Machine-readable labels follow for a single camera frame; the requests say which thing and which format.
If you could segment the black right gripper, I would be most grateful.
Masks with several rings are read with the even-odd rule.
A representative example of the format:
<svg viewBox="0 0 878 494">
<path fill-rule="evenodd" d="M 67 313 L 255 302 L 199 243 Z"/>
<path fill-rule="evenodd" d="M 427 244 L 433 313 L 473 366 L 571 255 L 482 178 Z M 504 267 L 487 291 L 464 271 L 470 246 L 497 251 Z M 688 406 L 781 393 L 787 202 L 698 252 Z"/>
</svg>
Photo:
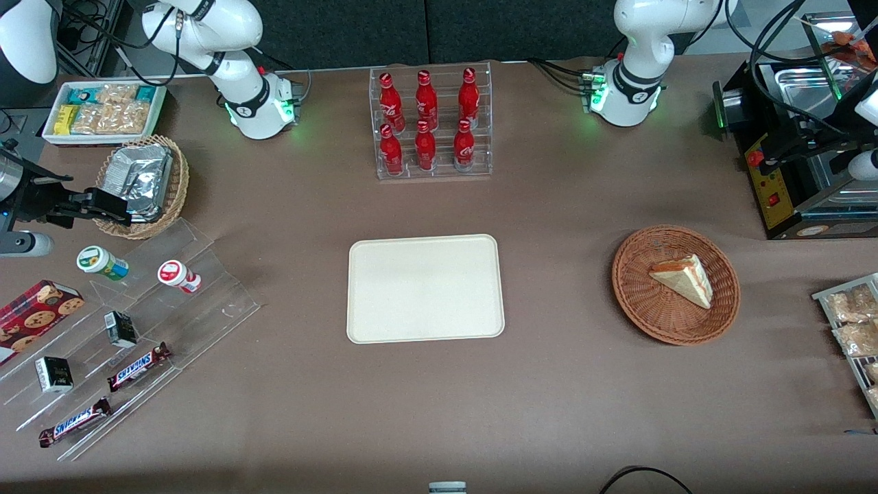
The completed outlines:
<svg viewBox="0 0 878 494">
<path fill-rule="evenodd" d="M 20 221 L 72 228 L 76 219 L 131 225 L 125 200 L 102 189 L 71 193 L 62 183 L 72 179 L 24 158 L 3 158 L 2 215 L 8 219 L 8 227 Z M 64 209 L 69 201 L 76 209 Z"/>
</svg>

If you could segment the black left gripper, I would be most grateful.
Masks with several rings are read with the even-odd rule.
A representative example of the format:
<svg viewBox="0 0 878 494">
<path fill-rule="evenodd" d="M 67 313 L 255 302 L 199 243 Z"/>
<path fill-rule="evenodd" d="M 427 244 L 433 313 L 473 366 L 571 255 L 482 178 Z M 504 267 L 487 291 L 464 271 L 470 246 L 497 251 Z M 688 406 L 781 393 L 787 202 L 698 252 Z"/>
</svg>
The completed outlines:
<svg viewBox="0 0 878 494">
<path fill-rule="evenodd" d="M 768 145 L 761 147 L 759 169 L 778 169 L 786 163 L 809 159 L 827 152 L 876 150 L 876 125 L 859 113 L 840 113 L 813 119 L 809 126 L 777 126 L 768 133 Z"/>
</svg>

